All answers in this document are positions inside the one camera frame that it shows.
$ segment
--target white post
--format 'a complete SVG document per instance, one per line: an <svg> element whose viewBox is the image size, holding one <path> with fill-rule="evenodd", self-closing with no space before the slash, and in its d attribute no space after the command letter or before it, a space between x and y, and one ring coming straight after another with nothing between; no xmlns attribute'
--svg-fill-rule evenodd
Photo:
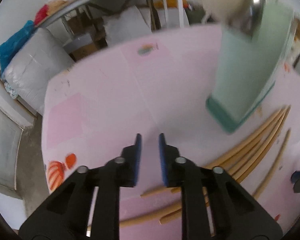
<svg viewBox="0 0 300 240"><path fill-rule="evenodd" d="M178 0L178 9L179 9L180 28L183 28L185 26L185 23L183 22L183 3L182 3L182 0Z"/></svg>
<svg viewBox="0 0 300 240"><path fill-rule="evenodd" d="M164 8L164 18L166 20L166 28L168 29L169 27L169 17L168 17L168 5L167 5L167 0L163 0L163 8Z"/></svg>

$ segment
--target blue cloth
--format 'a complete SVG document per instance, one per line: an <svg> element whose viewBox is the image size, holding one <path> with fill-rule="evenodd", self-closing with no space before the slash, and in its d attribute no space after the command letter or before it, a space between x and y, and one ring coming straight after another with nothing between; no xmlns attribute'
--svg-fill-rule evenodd
<svg viewBox="0 0 300 240"><path fill-rule="evenodd" d="M1 76L13 57L30 39L33 31L34 22L27 21L20 31L13 34L5 43L0 45Z"/></svg>

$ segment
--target dark green base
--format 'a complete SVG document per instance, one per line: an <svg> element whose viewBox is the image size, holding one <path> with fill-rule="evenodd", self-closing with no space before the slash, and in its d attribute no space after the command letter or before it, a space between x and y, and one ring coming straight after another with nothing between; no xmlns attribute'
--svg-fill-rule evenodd
<svg viewBox="0 0 300 240"><path fill-rule="evenodd" d="M265 93L263 98L252 108L239 122L234 120L226 110L211 96L206 100L206 108L210 114L221 124L222 128L228 132L233 133L237 130L249 117L250 115L259 107L263 99L267 96L270 90L274 87L274 83L271 85L269 90Z"/></svg>

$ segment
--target orange shell print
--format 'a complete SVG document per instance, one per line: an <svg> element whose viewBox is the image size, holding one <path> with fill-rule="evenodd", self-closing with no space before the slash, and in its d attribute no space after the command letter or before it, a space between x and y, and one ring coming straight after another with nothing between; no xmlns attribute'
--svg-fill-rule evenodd
<svg viewBox="0 0 300 240"><path fill-rule="evenodd" d="M63 183L66 170L71 170L76 162L77 156L74 153L66 156L65 163L58 161L49 162L47 179L50 191L55 191Z"/></svg>

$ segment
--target red cloth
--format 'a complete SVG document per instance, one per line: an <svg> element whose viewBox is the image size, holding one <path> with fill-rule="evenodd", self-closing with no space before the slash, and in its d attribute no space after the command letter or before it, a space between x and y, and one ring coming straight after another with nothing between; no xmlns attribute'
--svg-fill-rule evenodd
<svg viewBox="0 0 300 240"><path fill-rule="evenodd" d="M45 17L47 17L48 5L45 4L35 15L34 25L39 24Z"/></svg>

